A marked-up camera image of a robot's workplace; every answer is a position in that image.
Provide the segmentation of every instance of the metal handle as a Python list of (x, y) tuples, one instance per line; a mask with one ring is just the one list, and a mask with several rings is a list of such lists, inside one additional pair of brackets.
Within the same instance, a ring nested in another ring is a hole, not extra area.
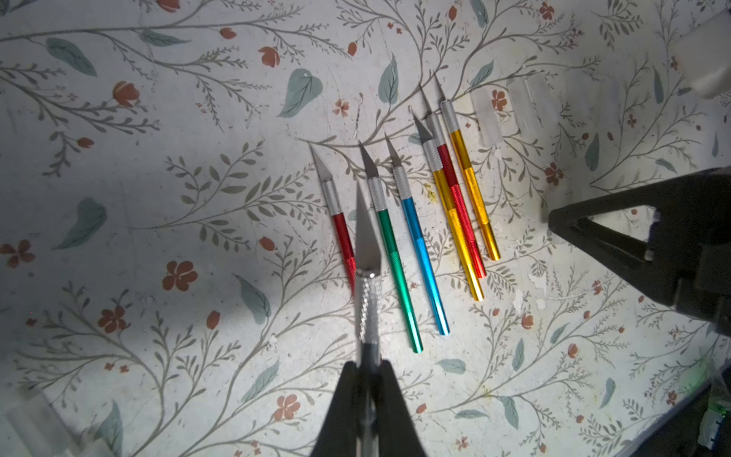
[(383, 235), (383, 244), (388, 253), (388, 261), (391, 265), (393, 280), (396, 283), (398, 301), (401, 304), (401, 311), (404, 312), (404, 319), (406, 320), (406, 332), (409, 334), (412, 349), (419, 354), (424, 350), (424, 346), (421, 342), (416, 314), (414, 314), (414, 307), (411, 302), (411, 296), (409, 295), (409, 285), (406, 283), (404, 267), (401, 265), (401, 256), (398, 255), (398, 247), (396, 246), (396, 238), (393, 235), (391, 218), (388, 216), (388, 211), (379, 211), (377, 214), (379, 225), (381, 226), (381, 234)]
[(421, 226), (419, 225), (419, 218), (416, 214), (416, 208), (414, 207), (414, 200), (412, 198), (409, 198), (408, 200), (403, 200), (401, 202), (401, 205), (404, 208), (406, 221), (409, 225), (409, 233), (411, 234), (412, 241), (414, 242), (414, 249), (416, 250), (416, 256), (419, 260), (421, 274), (424, 278), (424, 288), (426, 289), (426, 295), (429, 297), (429, 301), (431, 302), (431, 308), (434, 311), (436, 326), (439, 329), (439, 333), (441, 335), (449, 335), (450, 327), (447, 324), (447, 318), (444, 315), (442, 298), (439, 296), (439, 288), (436, 286), (434, 270), (431, 267), (429, 253), (426, 250), (424, 235), (421, 231)]
[(338, 236), (340, 252), (343, 254), (345, 271), (348, 273), (350, 290), (355, 294), (355, 254), (353, 253), (353, 245), (350, 243), (345, 216), (342, 213), (336, 214), (333, 216), (333, 224), (335, 225), (335, 233)]

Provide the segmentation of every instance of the knurled grip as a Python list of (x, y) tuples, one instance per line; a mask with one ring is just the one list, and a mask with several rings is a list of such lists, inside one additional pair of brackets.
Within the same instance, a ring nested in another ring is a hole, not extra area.
[(431, 130), (431, 134), (436, 142), (436, 147), (443, 144), (447, 144), (447, 140), (444, 138), (444, 132), (442, 131), (442, 123), (439, 122), (439, 116), (436, 114), (430, 114), (426, 117), (426, 126)]
[(371, 277), (368, 271), (358, 271), (355, 278), (355, 336), (361, 344), (378, 344), (378, 291), (381, 277)]
[(335, 183), (332, 180), (322, 183), (322, 194), (325, 196), (327, 210), (331, 216), (340, 214), (343, 210), (340, 208), (340, 200), (338, 199), (338, 191), (335, 189)]
[(409, 182), (406, 180), (406, 171), (404, 167), (393, 168), (393, 180), (396, 181), (396, 189), (398, 189), (398, 196), (400, 200), (408, 200), (412, 197), (411, 187)]
[(439, 104), (442, 109), (442, 116), (444, 117), (444, 125), (447, 126), (449, 133), (457, 132), (459, 130), (459, 123), (457, 122), (457, 115), (455, 114), (455, 108), (452, 106), (452, 102), (444, 100)]
[(371, 201), (376, 212), (387, 209), (386, 206), (386, 194), (383, 190), (383, 183), (380, 177), (368, 179), (368, 189), (371, 191)]
[(436, 150), (436, 144), (434, 140), (429, 140), (421, 145), (424, 148), (424, 154), (426, 154), (426, 162), (429, 164), (429, 170), (435, 173), (437, 170), (442, 169), (442, 160), (439, 158), (439, 152)]

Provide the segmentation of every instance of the green leaf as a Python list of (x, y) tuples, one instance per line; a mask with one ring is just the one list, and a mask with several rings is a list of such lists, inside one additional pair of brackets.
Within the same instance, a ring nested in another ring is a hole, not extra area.
[(662, 88), (662, 80), (660, 79), (660, 74), (657, 72), (657, 68), (654, 68), (654, 70), (655, 70), (655, 101), (659, 105), (660, 103), (663, 103), (663, 101), (665, 101), (665, 91)]
[(488, 10), (485, 8), (485, 4), (482, 0), (469, 0), (469, 3), (472, 5), (474, 15), (477, 16), (477, 25), (484, 29), (488, 24)]
[(484, 83), (485, 80), (493, 74), (494, 67), (495, 61), (492, 61), (487, 65), (483, 65), (482, 68), (480, 68), (479, 72), (477, 72), (477, 76), (475, 76), (474, 79), (469, 82), (470, 87), (475, 87)]
[(599, 407), (599, 409), (607, 406), (609, 403), (609, 400), (612, 399), (612, 395), (614, 395), (614, 389), (617, 387), (617, 384), (615, 384), (614, 379), (607, 378), (607, 391), (604, 392), (604, 399), (602, 400), (602, 406)]
[(180, 39), (177, 37), (171, 37), (170, 35), (160, 34), (156, 31), (145, 30), (140, 34), (140, 38), (149, 45), (164, 47), (171, 45), (179, 45), (181, 43), (187, 43), (189, 39)]
[(279, 113), (280, 118), (293, 118), (322, 93), (322, 81), (317, 79), (304, 68), (298, 68), (289, 76), (287, 97)]
[(515, 409), (515, 400), (511, 397), (500, 397), (500, 401), (505, 408), (507, 422), (518, 430), (518, 411)]
[(523, 365), (523, 361), (526, 359), (526, 355), (523, 348), (523, 339), (518, 341), (518, 345), (515, 348), (515, 354), (512, 356), (512, 369), (518, 371)]
[(228, 186), (221, 189), (221, 192), (225, 194), (237, 194), (243, 192), (244, 189), (246, 189), (246, 186)]
[(112, 454), (116, 457), (122, 457), (123, 429), (122, 417), (119, 415), (119, 407), (117, 407), (117, 402), (112, 400), (112, 411), (99, 424), (99, 428), (94, 434), (94, 439), (103, 439), (109, 446)]
[(54, 249), (68, 249), (84, 244), (106, 221), (107, 209), (103, 205), (89, 197), (81, 200), (76, 207), (76, 224)]
[(74, 43), (61, 38), (49, 38), (46, 40), (46, 49), (50, 55), (66, 62), (84, 75), (96, 76), (94, 65)]
[(378, 98), (382, 102), (392, 105), (398, 99), (398, 65), (396, 56), (391, 54), (391, 63), (386, 66), (381, 75), (381, 83), (378, 85)]
[(711, 156), (719, 156), (719, 134), (717, 133), (716, 136), (713, 138), (713, 150), (711, 151)]
[(673, 167), (673, 164), (671, 164), (670, 162), (668, 162), (665, 159), (657, 159), (655, 161), (655, 163), (658, 164), (658, 165), (660, 165), (661, 167), (667, 168), (668, 170), (672, 171), (676, 175), (678, 174), (678, 172), (675, 170), (675, 167)]
[(266, 318), (271, 316), (271, 305), (269, 299), (264, 293), (254, 287), (253, 284), (246, 281), (241, 276), (234, 274), (233, 276), (238, 279), (241, 285), (241, 298), (249, 311), (254, 315), (254, 322), (261, 325), (266, 321)]
[(246, 403), (259, 395), (272, 381), (274, 381), (274, 378), (276, 378), (278, 373), (279, 360), (276, 361), (274, 365), (259, 373), (254, 384), (246, 391), (246, 393), (243, 394), (243, 397), (241, 397), (241, 403)]
[(558, 342), (558, 339), (561, 338), (561, 335), (564, 334), (564, 330), (566, 330), (566, 326), (567, 325), (568, 324), (563, 324), (561, 327), (557, 328), (553, 332), (553, 335), (550, 336), (550, 343), (551, 344), (556, 344)]
[(455, 414), (455, 419), (477, 419), (477, 418), (487, 418), (489, 417), (482, 411), (477, 411), (476, 409), (463, 409), (457, 414)]
[(458, 358), (445, 358), (436, 364), (441, 366), (447, 373), (463, 374), (467, 370), (467, 365)]
[(586, 166), (589, 167), (589, 171), (595, 171), (599, 166), (599, 134), (594, 135), (594, 140), (591, 142), (589, 147), (586, 149)]

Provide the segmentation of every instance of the red flower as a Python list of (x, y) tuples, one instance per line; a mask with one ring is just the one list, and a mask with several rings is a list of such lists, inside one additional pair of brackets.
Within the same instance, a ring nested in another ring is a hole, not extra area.
[(219, 313), (218, 311), (211, 311), (211, 313), (208, 315), (208, 319), (205, 321), (205, 326), (213, 330), (219, 324), (220, 319), (221, 313)]
[(130, 101), (140, 98), (140, 91), (138, 91), (132, 83), (119, 81), (114, 85), (114, 89), (112, 89), (112, 97), (114, 97), (114, 100), (116, 100), (118, 104), (131, 108), (132, 103), (130, 103)]
[(222, 28), (219, 33), (225, 39), (236, 38), (236, 32), (234, 32), (233, 30), (231, 30), (230, 27), (224, 27), (224, 28)]
[(667, 404), (672, 404), (673, 406), (675, 406), (675, 400), (677, 400), (677, 399), (678, 399), (678, 394), (675, 393), (675, 391), (673, 390), (672, 392), (667, 393), (667, 400), (665, 400), (665, 402)]
[(550, 167), (546, 167), (543, 172), (546, 175), (546, 182), (554, 186), (558, 186), (558, 183), (564, 178), (564, 171), (558, 168), (555, 162), (551, 162)]
[(117, 327), (119, 327), (119, 330), (122, 331), (129, 327), (127, 322), (124, 322), (124, 319), (122, 319), (123, 316), (124, 308), (119, 305), (114, 307), (114, 311), (111, 309), (103, 309), (102, 318), (99, 319), (97, 324), (99, 324), (99, 327), (103, 327), (104, 331), (107, 333), (112, 333), (117, 330)]
[(531, 316), (530, 314), (524, 314), (523, 319), (520, 321), (520, 323), (526, 330), (531, 330), (531, 327), (533, 327), (533, 316)]
[(274, 420), (281, 420), (282, 417), (292, 420), (295, 418), (295, 412), (300, 409), (300, 402), (297, 401), (297, 396), (294, 394), (286, 398), (281, 396), (276, 399), (276, 403), (279, 408), (274, 412)]
[(573, 344), (573, 343), (569, 344), (569, 352), (568, 352), (569, 357), (576, 358), (576, 354), (578, 354), (578, 353), (579, 353), (579, 346), (577, 346), (576, 344)]
[(259, 52), (264, 53), (262, 55), (262, 63), (264, 65), (268, 65), (269, 67), (276, 67), (279, 65), (279, 53), (276, 52), (276, 49), (270, 48), (269, 46), (265, 46), (261, 49), (259, 49)]
[(162, 280), (162, 288), (170, 290), (175, 285), (178, 290), (185, 292), (188, 290), (188, 283), (198, 279), (198, 273), (193, 270), (193, 262), (186, 260), (181, 262), (180, 265), (176, 261), (168, 262), (167, 272), (169, 276), (166, 276)]
[(262, 248), (266, 249), (267, 251), (273, 251), (275, 248), (274, 241), (270, 240), (269, 238), (267, 238), (265, 236), (259, 240), (259, 244), (261, 244)]
[(80, 148), (89, 149), (94, 145), (94, 142), (91, 140), (91, 138), (84, 137), (76, 140), (76, 144), (78, 144)]
[(502, 111), (507, 106), (507, 100), (505, 99), (505, 92), (493, 91), (493, 109)]
[(338, 101), (335, 102), (335, 106), (336, 108), (333, 110), (333, 113), (342, 114), (344, 118), (348, 117), (347, 111), (350, 109), (350, 104), (348, 102), (338, 99)]
[(0, 254), (12, 254), (7, 260), (7, 266), (15, 268), (20, 264), (21, 260), (26, 263), (36, 260), (35, 254), (31, 254), (30, 252), (28, 252), (28, 249), (30, 248), (31, 242), (28, 240), (22, 240), (20, 243), (18, 243), (17, 251), (8, 243), (5, 243), (0, 246)]
[(543, 15), (543, 18), (545, 20), (551, 20), (553, 19), (553, 13), (556, 12), (556, 10), (553, 9), (552, 6), (549, 6), (547, 2), (543, 2), (543, 6), (540, 10), (538, 10), (541, 15)]
[(180, 0), (157, 0), (157, 4), (167, 12), (175, 12), (181, 8)]
[(467, 449), (469, 446), (469, 443), (467, 442), (467, 437), (462, 437), (462, 439), (455, 440), (455, 444), (457, 445), (457, 450), (462, 451), (462, 449)]

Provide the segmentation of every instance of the red and gold knife handle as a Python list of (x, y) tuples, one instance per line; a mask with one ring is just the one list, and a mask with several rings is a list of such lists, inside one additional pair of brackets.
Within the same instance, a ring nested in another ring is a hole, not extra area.
[(469, 218), (467, 205), (464, 203), (462, 189), (460, 189), (459, 181), (457, 181), (457, 173), (455, 173), (454, 165), (452, 165), (450, 150), (445, 144), (439, 146), (436, 150), (439, 152), (439, 158), (442, 160), (442, 165), (444, 166), (444, 174), (447, 177), (447, 184), (449, 185), (450, 190), (452, 191), (452, 196), (454, 197), (457, 216), (459, 217), (459, 222), (462, 226), (462, 233), (464, 234), (465, 241), (467, 242), (467, 250), (469, 251), (469, 256), (472, 259), (474, 272), (477, 274), (478, 278), (484, 278), (487, 275), (485, 272), (485, 264), (482, 263), (482, 255), (480, 254), (480, 248), (477, 246), (477, 239), (474, 236), (472, 220)]
[(348, 234), (348, 226), (345, 224), (345, 216), (342, 213), (336, 214), (333, 216), (333, 224), (335, 225), (335, 233), (338, 235), (340, 252), (343, 254), (345, 270), (348, 273), (350, 290), (355, 293), (355, 254), (353, 253), (353, 245), (350, 243), (350, 235)]

